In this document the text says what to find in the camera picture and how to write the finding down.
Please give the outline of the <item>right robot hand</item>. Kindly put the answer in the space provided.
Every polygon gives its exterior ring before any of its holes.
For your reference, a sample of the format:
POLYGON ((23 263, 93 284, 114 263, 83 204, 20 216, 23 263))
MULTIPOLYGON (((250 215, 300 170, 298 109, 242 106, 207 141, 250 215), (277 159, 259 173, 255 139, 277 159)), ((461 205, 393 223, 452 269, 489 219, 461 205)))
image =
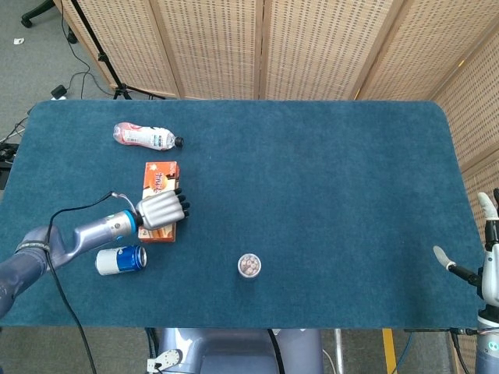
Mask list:
POLYGON ((482 273, 479 275, 450 260, 444 250, 435 245, 434 255, 446 271, 475 286, 487 305, 498 307, 498 207, 485 192, 477 194, 485 217, 485 249, 482 273))

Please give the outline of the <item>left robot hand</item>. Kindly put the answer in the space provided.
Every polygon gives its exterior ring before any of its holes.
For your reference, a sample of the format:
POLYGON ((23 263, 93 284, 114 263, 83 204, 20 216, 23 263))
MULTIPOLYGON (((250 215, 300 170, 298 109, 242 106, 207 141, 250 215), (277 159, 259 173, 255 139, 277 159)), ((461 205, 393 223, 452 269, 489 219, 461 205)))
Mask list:
POLYGON ((136 205, 136 222, 153 231, 189 216, 190 204, 180 188, 148 196, 136 205))

